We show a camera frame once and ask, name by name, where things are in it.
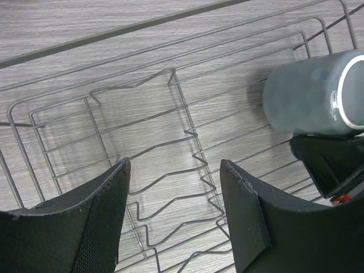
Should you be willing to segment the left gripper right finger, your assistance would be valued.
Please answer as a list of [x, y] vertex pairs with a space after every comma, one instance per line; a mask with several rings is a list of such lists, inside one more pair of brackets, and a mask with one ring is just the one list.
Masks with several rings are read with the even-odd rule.
[[326, 206], [222, 160], [220, 181], [237, 272], [362, 272], [363, 197]]

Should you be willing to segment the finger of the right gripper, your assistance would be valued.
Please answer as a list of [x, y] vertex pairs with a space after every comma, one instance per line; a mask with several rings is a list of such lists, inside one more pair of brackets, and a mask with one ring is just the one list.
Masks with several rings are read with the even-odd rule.
[[323, 198], [338, 198], [363, 182], [363, 137], [295, 136], [289, 145]]

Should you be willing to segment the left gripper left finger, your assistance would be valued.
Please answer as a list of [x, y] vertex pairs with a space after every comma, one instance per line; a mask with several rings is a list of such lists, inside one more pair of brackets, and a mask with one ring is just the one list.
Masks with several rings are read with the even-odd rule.
[[123, 158], [31, 209], [1, 212], [2, 272], [114, 272], [130, 189]]

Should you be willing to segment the grey mug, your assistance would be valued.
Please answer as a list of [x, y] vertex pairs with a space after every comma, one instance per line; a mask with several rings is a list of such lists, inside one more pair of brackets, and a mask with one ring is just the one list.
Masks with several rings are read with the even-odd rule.
[[353, 49], [275, 68], [263, 111], [278, 131], [343, 137], [363, 133], [363, 51]]

